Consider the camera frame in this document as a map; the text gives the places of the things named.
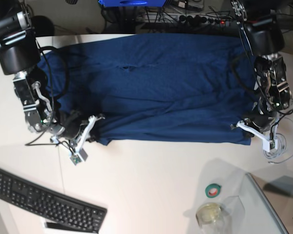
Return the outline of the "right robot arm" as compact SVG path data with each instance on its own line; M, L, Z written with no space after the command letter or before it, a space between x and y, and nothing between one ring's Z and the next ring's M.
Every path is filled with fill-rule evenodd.
M65 138L69 146L83 140L98 140L99 134L90 123L103 119L102 114L87 120L79 111L69 115L60 111L58 100L68 91L69 70L60 56L64 87L55 94L52 74L38 67L41 59L46 58L46 50L59 52L53 46L40 47L36 42L35 27L26 5L18 0L0 0L0 65L5 75L14 75L14 91L22 103L29 129L40 135L50 132L56 138Z

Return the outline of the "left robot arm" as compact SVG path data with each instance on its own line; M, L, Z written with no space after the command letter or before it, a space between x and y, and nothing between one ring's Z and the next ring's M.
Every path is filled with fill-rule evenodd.
M291 113L292 93L286 78L286 65L280 51L285 40L276 12L289 3L287 0L233 0L232 8L239 26L239 36L246 57L254 56L252 74L259 100L245 115L243 123L273 138L278 117Z

